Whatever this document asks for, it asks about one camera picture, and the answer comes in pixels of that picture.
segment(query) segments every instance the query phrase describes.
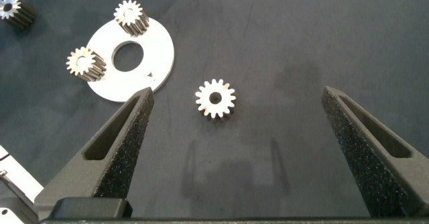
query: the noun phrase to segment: dark fabric surface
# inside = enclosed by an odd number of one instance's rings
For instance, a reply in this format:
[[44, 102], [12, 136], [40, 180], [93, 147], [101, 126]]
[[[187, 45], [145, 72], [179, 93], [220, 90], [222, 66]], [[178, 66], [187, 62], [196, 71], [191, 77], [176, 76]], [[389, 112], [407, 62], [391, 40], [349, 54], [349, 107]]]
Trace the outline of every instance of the dark fabric surface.
[[[33, 26], [0, 24], [0, 144], [45, 185], [120, 106], [65, 62], [122, 0], [23, 1]], [[155, 93], [133, 216], [368, 215], [320, 102], [325, 85], [429, 155], [429, 0], [137, 1], [176, 58]], [[212, 78], [237, 92], [226, 123], [197, 111], [194, 93]]]

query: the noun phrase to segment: spur gear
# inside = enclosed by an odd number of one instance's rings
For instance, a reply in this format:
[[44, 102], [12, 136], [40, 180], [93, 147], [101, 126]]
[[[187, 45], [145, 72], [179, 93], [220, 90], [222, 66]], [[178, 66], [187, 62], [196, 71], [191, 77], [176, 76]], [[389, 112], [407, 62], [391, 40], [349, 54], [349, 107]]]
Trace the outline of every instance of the spur gear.
[[196, 103], [200, 105], [198, 110], [202, 111], [204, 116], [210, 114], [212, 119], [217, 116], [222, 118], [224, 114], [229, 115], [235, 106], [233, 102], [235, 90], [228, 89], [229, 83], [224, 85], [222, 79], [219, 82], [213, 79], [211, 84], [206, 81], [204, 85], [205, 87], [200, 87], [200, 92], [195, 93], [199, 97], [196, 100]]
[[0, 16], [5, 22], [25, 29], [33, 23], [36, 12], [20, 0], [0, 0]]
[[67, 57], [67, 70], [85, 81], [100, 80], [105, 74], [106, 63], [95, 52], [89, 48], [81, 47], [71, 52], [71, 56]]
[[149, 17], [140, 4], [136, 1], [131, 2], [125, 0], [119, 7], [116, 8], [116, 12], [113, 14], [115, 21], [132, 36], [139, 36], [144, 34], [149, 27]]

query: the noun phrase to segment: white washer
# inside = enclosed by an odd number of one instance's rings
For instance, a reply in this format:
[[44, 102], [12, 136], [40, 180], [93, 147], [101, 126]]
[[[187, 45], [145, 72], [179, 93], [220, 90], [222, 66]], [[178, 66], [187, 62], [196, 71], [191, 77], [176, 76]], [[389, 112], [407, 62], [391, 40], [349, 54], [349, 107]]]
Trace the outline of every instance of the white washer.
[[[115, 68], [113, 59], [121, 46], [131, 42], [143, 48], [143, 60], [137, 68], [122, 72]], [[107, 68], [100, 80], [88, 82], [88, 85], [110, 101], [126, 102], [147, 87], [156, 91], [168, 78], [174, 63], [173, 41], [162, 24], [152, 18], [147, 31], [137, 37], [127, 34], [112, 20], [95, 32], [86, 47], [100, 55]]]

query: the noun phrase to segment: gear hole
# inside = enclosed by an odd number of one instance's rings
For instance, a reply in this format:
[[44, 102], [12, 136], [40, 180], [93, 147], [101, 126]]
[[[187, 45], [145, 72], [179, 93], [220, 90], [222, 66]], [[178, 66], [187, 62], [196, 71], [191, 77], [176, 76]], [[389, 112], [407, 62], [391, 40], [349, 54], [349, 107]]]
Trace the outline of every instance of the gear hole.
[[127, 42], [114, 53], [113, 66], [121, 72], [136, 69], [143, 60], [143, 48], [135, 42]]
[[8, 12], [11, 9], [12, 9], [12, 4], [11, 3], [6, 3], [5, 6], [3, 6], [3, 10], [5, 12]]
[[214, 93], [210, 94], [208, 99], [210, 100], [210, 102], [212, 104], [216, 105], [222, 101], [222, 95], [220, 93], [214, 92]]

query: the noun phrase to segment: metal gear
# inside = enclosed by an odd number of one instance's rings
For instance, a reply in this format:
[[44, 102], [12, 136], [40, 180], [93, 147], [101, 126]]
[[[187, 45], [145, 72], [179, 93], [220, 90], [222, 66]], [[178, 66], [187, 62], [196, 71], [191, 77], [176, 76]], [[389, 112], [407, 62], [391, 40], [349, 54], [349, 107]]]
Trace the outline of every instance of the metal gear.
[[124, 0], [113, 15], [123, 30], [132, 36], [144, 34], [149, 27], [149, 17], [136, 1]]
[[33, 23], [36, 12], [20, 0], [0, 0], [0, 16], [5, 22], [25, 29]]
[[95, 52], [89, 48], [81, 47], [71, 52], [71, 56], [67, 57], [67, 70], [85, 81], [100, 80], [105, 74], [106, 63]]
[[199, 97], [196, 100], [196, 103], [200, 106], [198, 107], [199, 111], [204, 113], [204, 116], [210, 114], [212, 119], [215, 119], [217, 116], [220, 118], [226, 115], [229, 115], [235, 104], [235, 96], [233, 93], [234, 89], [228, 89], [229, 83], [223, 84], [223, 80], [220, 79], [219, 82], [216, 82], [215, 79], [212, 80], [210, 84], [208, 81], [204, 82], [205, 87], [200, 87], [200, 92], [196, 92], [195, 95]]

